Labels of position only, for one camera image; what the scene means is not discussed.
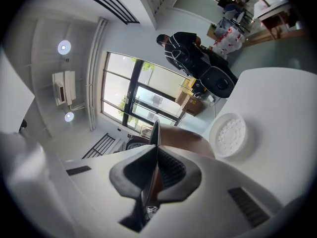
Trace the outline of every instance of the dark hair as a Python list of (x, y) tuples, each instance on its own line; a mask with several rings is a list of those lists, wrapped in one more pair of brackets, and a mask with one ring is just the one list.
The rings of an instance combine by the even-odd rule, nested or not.
[(160, 34), (160, 35), (157, 37), (157, 43), (158, 43), (159, 45), (162, 46), (162, 43), (163, 43), (163, 41), (164, 41), (165, 36), (167, 36), (167, 35), (165, 35), (165, 34)]

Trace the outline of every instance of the white appliance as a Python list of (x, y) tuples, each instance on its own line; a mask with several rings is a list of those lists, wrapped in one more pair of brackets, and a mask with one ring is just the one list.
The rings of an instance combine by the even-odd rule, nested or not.
[(52, 79), (56, 105), (64, 103), (67, 103), (68, 106), (71, 105), (72, 100), (76, 99), (75, 72), (67, 70), (54, 73)]

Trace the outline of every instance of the tree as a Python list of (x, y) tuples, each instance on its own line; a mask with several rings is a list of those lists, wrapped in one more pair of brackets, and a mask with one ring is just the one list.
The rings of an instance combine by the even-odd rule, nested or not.
[[(127, 98), (126, 95), (123, 96), (123, 99), (121, 100), (120, 104), (118, 105), (118, 107), (122, 108), (124, 110), (124, 106), (125, 106), (125, 99)], [(124, 112), (122, 112), (121, 110), (118, 110), (118, 113), (123, 116)], [(138, 124), (139, 119), (133, 117), (133, 116), (129, 116), (128, 122), (134, 120), (135, 121), (135, 125)]]
[(146, 71), (148, 69), (154, 70), (154, 64), (151, 64), (151, 63), (145, 61), (143, 63), (142, 70)]

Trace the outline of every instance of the cardboard box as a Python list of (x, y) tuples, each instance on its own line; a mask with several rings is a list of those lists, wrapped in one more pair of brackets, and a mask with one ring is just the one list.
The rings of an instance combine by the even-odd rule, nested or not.
[(186, 99), (186, 96), (187, 96), (187, 93), (179, 89), (177, 96), (175, 98), (175, 102), (181, 106), (184, 100)]
[(196, 97), (187, 95), (181, 109), (192, 116), (196, 116), (204, 109), (204, 104)]

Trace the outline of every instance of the window pane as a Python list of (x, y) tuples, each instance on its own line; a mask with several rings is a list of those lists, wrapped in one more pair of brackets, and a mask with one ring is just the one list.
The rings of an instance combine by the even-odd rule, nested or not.
[(106, 102), (103, 102), (103, 111), (107, 113), (108, 115), (112, 116), (113, 118), (116, 118), (120, 122), (123, 120), (123, 112), (119, 109), (114, 108), (113, 106), (107, 104)]
[(106, 73), (104, 99), (124, 109), (129, 84), (130, 80), (111, 73)]
[(182, 113), (180, 106), (176, 102), (144, 89), (141, 86), (138, 87), (136, 99), (177, 117)]
[(139, 82), (176, 98), (186, 78), (149, 62), (144, 62)]
[(135, 61), (135, 58), (111, 53), (107, 70), (131, 78)]
[(135, 131), (139, 132), (139, 133), (141, 132), (141, 129), (143, 130), (143, 129), (146, 129), (146, 128), (147, 129), (152, 129), (153, 128), (152, 125), (150, 125), (150, 124), (148, 124), (146, 122), (143, 122), (143, 121), (141, 121), (141, 120), (139, 120), (139, 119), (137, 119), (137, 118), (135, 118), (133, 116), (129, 116), (128, 125), (130, 127), (132, 127)]
[(159, 119), (159, 121), (163, 124), (168, 124), (168, 125), (172, 125), (172, 126), (174, 126), (174, 124), (175, 124), (174, 121), (171, 121), (170, 119), (163, 117), (159, 114), (155, 114), (152, 111), (150, 111), (146, 108), (143, 108), (139, 105), (136, 105), (136, 104), (133, 105), (132, 112), (134, 114), (137, 114), (137, 115), (139, 115), (147, 120), (150, 120), (152, 122), (156, 122)]

